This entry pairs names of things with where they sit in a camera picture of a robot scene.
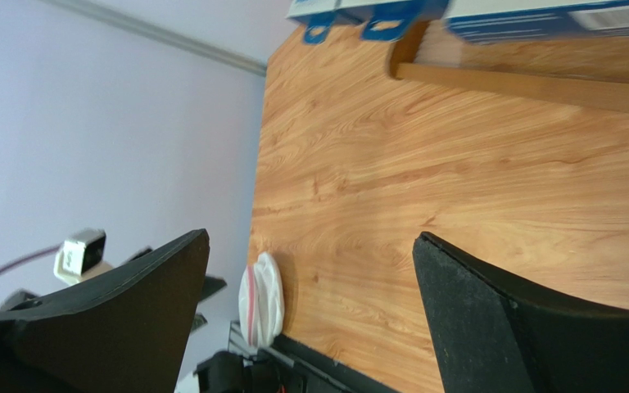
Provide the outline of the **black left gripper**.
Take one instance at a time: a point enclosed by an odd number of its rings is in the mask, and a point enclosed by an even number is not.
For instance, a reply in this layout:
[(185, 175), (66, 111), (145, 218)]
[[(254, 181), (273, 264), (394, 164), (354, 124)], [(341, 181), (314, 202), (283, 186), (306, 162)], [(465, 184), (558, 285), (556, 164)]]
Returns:
[[(153, 249), (149, 246), (146, 246), (140, 251), (132, 254), (127, 260), (123, 262), (123, 264), (127, 264), (130, 261), (139, 259), (152, 252), (153, 252)], [(201, 298), (199, 302), (208, 300), (217, 292), (223, 290), (225, 287), (227, 287), (227, 283), (223, 278), (218, 278), (214, 276), (206, 276), (203, 282), (202, 289), (201, 289)], [(208, 324), (208, 321), (206, 317), (204, 316), (204, 314), (196, 312), (193, 316), (190, 332), (195, 332), (207, 324)]]

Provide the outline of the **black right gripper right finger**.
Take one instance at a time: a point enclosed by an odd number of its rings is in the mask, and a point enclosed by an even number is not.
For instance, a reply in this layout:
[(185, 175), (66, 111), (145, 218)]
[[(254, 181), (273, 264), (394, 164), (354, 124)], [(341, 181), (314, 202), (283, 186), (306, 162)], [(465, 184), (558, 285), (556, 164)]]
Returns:
[(629, 392), (629, 309), (562, 293), (424, 232), (413, 260), (448, 392)]

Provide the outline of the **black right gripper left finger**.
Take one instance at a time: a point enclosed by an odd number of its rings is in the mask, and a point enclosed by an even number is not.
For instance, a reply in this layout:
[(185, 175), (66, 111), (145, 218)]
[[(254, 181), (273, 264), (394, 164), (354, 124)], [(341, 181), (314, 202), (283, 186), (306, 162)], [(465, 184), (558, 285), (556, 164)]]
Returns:
[(192, 230), (0, 311), (0, 392), (171, 392), (209, 254), (208, 232)]

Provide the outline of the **blue Harry's razor box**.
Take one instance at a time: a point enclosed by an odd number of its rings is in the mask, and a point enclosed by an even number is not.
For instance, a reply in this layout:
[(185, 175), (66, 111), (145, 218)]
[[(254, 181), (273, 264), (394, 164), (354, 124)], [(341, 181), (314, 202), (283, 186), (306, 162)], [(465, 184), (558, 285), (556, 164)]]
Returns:
[(305, 27), (302, 41), (305, 44), (321, 44), (335, 25), (347, 25), (349, 21), (338, 12), (337, 0), (293, 0), (286, 17)]
[(449, 0), (343, 0), (337, 11), (364, 27), (366, 41), (393, 42), (401, 39), (416, 22), (441, 19)]
[(629, 1), (451, 1), (443, 21), (480, 45), (629, 37)]

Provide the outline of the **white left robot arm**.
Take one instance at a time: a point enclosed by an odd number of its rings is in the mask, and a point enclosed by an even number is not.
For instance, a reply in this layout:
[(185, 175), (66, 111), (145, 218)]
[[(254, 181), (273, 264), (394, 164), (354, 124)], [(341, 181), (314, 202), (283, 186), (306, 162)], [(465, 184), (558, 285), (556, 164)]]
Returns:
[[(146, 254), (149, 254), (153, 249), (151, 247), (145, 247), (140, 251), (133, 254), (130, 258), (125, 260), (123, 264), (127, 264), (132, 260), (136, 260)], [(217, 278), (213, 276), (206, 276), (203, 282), (203, 286), (201, 289), (201, 298), (199, 300), (200, 303), (211, 298), (215, 293), (223, 290), (227, 286), (226, 281), (223, 278)], [(19, 289), (14, 291), (12, 294), (6, 298), (2, 304), (0, 305), (0, 311), (15, 309), (21, 303), (24, 303), (28, 300), (33, 300), (38, 298), (38, 295), (33, 292), (27, 291), (25, 289)], [(192, 321), (192, 326), (190, 329), (190, 333), (193, 334), (195, 331), (201, 329), (205, 325), (208, 324), (206, 317), (202, 313), (196, 312), (194, 314), (194, 318)]]

